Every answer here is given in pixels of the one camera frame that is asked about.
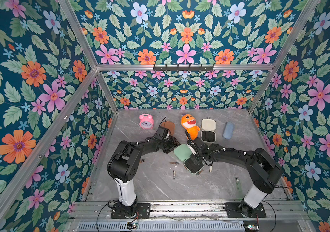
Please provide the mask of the orange shark plush toy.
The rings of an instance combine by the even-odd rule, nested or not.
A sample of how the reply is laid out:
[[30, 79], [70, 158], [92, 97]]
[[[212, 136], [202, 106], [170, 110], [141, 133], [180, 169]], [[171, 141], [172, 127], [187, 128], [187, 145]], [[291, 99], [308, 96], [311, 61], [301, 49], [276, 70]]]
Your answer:
[[190, 138], [195, 140], [200, 132], [200, 128], [196, 124], [196, 118], [190, 114], [186, 114], [181, 118], [181, 125], [188, 132]]

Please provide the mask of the green clipper case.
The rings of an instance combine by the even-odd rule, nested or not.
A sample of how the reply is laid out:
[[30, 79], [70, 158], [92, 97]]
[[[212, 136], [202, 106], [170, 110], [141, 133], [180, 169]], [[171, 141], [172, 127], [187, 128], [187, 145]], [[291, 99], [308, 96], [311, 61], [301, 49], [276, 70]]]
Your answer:
[[186, 144], [181, 144], [174, 150], [175, 156], [178, 158], [180, 162], [183, 163], [185, 169], [193, 175], [196, 175], [201, 169], [204, 168], [204, 164], [201, 163], [200, 167], [186, 167], [186, 160], [192, 155], [191, 150]]

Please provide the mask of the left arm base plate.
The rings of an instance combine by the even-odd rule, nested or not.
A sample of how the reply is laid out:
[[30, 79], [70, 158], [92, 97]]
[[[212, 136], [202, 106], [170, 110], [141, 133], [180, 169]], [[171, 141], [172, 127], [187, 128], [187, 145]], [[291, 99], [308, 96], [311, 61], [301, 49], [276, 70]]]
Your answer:
[[150, 203], [136, 203], [132, 206], [115, 203], [111, 212], [111, 219], [148, 219], [150, 211]]

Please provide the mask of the pink alarm clock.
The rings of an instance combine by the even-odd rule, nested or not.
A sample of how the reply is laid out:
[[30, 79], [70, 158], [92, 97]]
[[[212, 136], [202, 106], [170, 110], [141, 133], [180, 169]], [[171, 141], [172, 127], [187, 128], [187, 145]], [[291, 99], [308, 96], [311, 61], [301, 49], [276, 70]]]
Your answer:
[[153, 129], [153, 126], [154, 126], [153, 116], [150, 114], [140, 115], [139, 116], [139, 126], [145, 130]]

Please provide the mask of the brown open clipper case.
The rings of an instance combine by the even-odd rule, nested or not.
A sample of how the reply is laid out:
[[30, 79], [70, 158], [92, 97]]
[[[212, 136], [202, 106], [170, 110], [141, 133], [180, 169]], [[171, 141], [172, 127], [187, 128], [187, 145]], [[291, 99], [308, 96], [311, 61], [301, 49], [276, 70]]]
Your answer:
[[164, 121], [160, 124], [161, 127], [167, 128], [169, 130], [169, 134], [172, 136], [175, 132], [175, 124], [171, 121]]

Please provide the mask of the black wall hook rail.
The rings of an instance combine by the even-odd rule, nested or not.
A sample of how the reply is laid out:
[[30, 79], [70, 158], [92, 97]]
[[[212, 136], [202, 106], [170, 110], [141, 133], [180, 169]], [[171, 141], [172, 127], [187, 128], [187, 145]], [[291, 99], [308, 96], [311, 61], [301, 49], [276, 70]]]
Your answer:
[[212, 71], [214, 70], [214, 65], [194, 65], [194, 64], [186, 64], [186, 65], [154, 65], [152, 67], [154, 71], [170, 71], [170, 72], [178, 72], [178, 71], [191, 71], [191, 72], [200, 72], [200, 71]]

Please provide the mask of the cream open clipper case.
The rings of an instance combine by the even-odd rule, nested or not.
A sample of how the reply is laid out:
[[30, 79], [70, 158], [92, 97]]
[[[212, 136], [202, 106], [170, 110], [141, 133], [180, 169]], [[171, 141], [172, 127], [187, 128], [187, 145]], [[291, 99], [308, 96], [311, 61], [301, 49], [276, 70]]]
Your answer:
[[211, 118], [206, 118], [202, 120], [202, 131], [201, 140], [205, 143], [215, 143], [216, 142], [216, 121]]

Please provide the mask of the green nail file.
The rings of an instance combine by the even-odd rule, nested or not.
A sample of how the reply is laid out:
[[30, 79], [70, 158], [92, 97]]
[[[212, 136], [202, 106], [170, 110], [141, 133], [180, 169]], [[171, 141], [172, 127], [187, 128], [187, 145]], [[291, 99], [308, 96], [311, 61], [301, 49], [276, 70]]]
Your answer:
[[235, 177], [235, 181], [236, 181], [236, 188], [238, 192], [241, 192], [241, 185], [240, 185], [240, 181], [238, 177]]

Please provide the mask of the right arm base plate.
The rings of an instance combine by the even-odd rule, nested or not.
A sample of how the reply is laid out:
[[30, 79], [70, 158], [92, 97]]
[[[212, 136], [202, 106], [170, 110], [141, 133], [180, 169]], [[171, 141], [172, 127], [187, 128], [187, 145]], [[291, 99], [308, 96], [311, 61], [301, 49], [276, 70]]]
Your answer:
[[225, 203], [224, 210], [227, 212], [228, 218], [266, 218], [262, 203], [257, 208], [251, 208], [245, 203]]

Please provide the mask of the blue closed case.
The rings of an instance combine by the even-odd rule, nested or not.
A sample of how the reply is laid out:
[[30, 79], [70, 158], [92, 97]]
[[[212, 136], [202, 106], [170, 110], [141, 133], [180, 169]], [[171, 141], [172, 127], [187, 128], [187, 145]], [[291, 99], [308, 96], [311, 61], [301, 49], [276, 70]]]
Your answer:
[[234, 123], [232, 123], [232, 122], [227, 122], [227, 123], [225, 124], [225, 128], [224, 128], [224, 131], [223, 131], [222, 137], [223, 137], [224, 139], [230, 140], [230, 139], [232, 138], [232, 136], [233, 136], [234, 128], [235, 128]]

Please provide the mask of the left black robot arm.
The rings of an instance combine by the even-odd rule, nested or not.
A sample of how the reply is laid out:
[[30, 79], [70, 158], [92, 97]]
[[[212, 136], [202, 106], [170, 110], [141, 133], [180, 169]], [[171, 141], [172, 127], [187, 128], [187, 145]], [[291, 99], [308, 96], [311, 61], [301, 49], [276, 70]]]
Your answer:
[[148, 137], [140, 142], [121, 141], [107, 165], [109, 176], [116, 182], [119, 197], [116, 210], [125, 217], [133, 217], [138, 210], [138, 197], [134, 190], [134, 177], [142, 156], [162, 150], [165, 154], [180, 146], [179, 141], [170, 136], [159, 139]]

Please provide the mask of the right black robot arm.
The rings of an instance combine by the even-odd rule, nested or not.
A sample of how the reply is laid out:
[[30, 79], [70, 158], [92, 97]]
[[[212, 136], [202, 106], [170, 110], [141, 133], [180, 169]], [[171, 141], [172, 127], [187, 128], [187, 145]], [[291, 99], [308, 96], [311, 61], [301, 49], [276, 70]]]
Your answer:
[[235, 212], [248, 218], [257, 211], [261, 202], [276, 188], [283, 171], [271, 155], [263, 148], [238, 150], [219, 144], [207, 145], [201, 139], [188, 140], [187, 146], [192, 155], [184, 162], [184, 166], [193, 174], [205, 164], [211, 166], [216, 162], [224, 162], [245, 168], [253, 185], [245, 194]]

